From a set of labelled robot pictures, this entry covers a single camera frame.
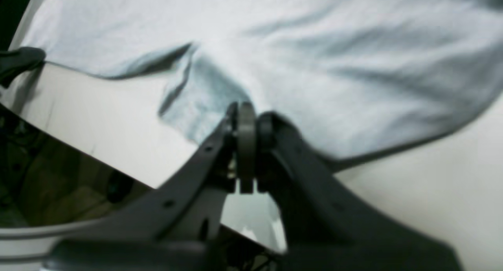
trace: cloth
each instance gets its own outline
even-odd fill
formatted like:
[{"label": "cloth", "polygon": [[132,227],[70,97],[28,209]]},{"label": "cloth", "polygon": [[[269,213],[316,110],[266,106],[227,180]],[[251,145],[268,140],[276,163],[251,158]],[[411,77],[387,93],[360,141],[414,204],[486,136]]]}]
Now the cloth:
[{"label": "cloth", "polygon": [[45,0],[22,46],[95,76],[176,59],[158,114],[201,142],[232,101],[347,159],[459,129],[503,85],[503,0]]}]

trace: white table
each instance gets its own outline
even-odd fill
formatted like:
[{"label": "white table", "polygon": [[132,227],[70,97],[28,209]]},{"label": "white table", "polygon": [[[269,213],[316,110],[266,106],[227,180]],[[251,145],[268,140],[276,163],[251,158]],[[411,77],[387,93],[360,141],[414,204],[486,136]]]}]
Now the white table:
[{"label": "white table", "polygon": [[[13,48],[41,0],[32,0]],[[169,71],[102,80],[54,65],[23,74],[1,102],[72,147],[158,187],[196,149],[157,116]],[[503,97],[459,133],[338,175],[382,212],[453,245],[465,269],[503,268]],[[266,194],[229,196],[223,224],[286,247]]]}]

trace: wrinkled fabric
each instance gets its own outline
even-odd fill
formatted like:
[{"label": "wrinkled fabric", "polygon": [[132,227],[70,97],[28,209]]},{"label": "wrinkled fabric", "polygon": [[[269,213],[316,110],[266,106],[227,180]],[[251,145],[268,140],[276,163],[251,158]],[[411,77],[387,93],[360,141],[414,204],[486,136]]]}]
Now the wrinkled fabric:
[{"label": "wrinkled fabric", "polygon": [[503,0],[45,0],[22,46],[105,78],[176,59],[158,115],[201,142],[232,101],[345,159],[453,132],[503,85]]}]

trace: white surface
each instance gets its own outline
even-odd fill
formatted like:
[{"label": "white surface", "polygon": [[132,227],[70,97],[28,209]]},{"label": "white surface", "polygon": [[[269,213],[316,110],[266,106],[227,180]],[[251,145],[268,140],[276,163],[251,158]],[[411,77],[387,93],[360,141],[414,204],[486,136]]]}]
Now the white surface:
[{"label": "white surface", "polygon": [[[2,103],[50,135],[157,187],[196,146],[162,124],[157,109],[169,72],[106,81],[47,65],[27,74]],[[449,138],[338,176],[363,199],[448,241],[469,271],[503,269],[503,99]],[[222,222],[271,248],[284,246],[265,195],[230,196]]]}]

